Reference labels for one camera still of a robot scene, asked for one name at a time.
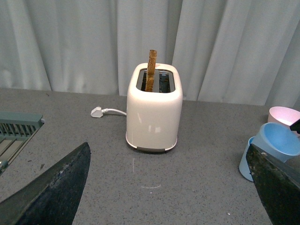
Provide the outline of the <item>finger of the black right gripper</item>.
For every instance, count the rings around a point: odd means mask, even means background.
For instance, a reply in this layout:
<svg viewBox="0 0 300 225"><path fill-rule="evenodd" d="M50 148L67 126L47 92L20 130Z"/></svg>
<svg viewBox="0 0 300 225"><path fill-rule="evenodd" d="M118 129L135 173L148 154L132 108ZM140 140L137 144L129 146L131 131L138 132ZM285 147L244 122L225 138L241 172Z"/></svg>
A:
<svg viewBox="0 0 300 225"><path fill-rule="evenodd" d="M291 131L300 131L300 120L297 120L290 126Z"/></svg>

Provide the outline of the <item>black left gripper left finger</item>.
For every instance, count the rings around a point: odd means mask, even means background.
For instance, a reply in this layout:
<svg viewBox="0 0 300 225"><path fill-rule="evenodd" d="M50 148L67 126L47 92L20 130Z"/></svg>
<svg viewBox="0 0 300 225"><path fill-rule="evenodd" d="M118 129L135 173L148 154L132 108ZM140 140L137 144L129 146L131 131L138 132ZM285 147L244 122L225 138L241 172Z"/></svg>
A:
<svg viewBox="0 0 300 225"><path fill-rule="evenodd" d="M88 177L90 147L78 146L0 204L2 225L72 224Z"/></svg>

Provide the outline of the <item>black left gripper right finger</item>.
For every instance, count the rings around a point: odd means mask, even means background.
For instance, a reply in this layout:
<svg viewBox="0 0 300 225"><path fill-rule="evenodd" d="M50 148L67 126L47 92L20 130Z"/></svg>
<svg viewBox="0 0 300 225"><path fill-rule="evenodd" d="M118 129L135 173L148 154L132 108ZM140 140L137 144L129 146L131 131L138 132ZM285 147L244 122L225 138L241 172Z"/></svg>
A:
<svg viewBox="0 0 300 225"><path fill-rule="evenodd" d="M246 160L263 207L274 225L300 223L300 173L251 144Z"/></svg>

